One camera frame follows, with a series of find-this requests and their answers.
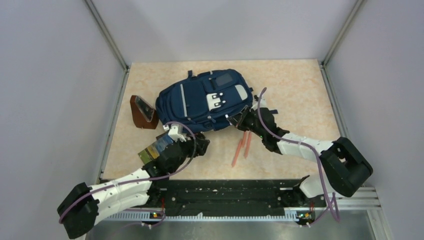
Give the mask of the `navy blue backpack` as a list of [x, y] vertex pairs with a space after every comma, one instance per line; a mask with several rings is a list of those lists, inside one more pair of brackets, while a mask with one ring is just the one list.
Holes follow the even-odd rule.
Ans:
[[162, 90], [155, 102], [163, 124], [179, 122], [194, 133], [219, 131], [230, 126], [245, 106], [252, 110], [253, 95], [243, 76], [234, 69], [212, 70], [188, 77]]

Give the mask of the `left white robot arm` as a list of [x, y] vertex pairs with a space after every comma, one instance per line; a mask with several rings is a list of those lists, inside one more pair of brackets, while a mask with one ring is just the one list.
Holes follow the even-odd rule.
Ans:
[[161, 194], [152, 188], [154, 182], [181, 172], [193, 158], [203, 156], [209, 144], [202, 133], [184, 141], [173, 140], [166, 133], [157, 136], [138, 154], [143, 163], [141, 168], [107, 182], [75, 185], [57, 208], [59, 223], [73, 240], [113, 214], [145, 204], [156, 206]]

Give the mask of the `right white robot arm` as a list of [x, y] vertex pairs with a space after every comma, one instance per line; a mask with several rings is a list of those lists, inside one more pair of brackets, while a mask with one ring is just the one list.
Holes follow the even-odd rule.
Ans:
[[299, 206], [307, 206], [314, 197], [328, 193], [352, 197], [374, 172], [347, 137], [328, 141], [294, 134], [278, 127], [274, 111], [267, 107], [244, 107], [227, 120], [236, 129], [259, 136], [272, 153], [316, 162], [318, 174], [305, 176], [293, 192], [293, 200]]

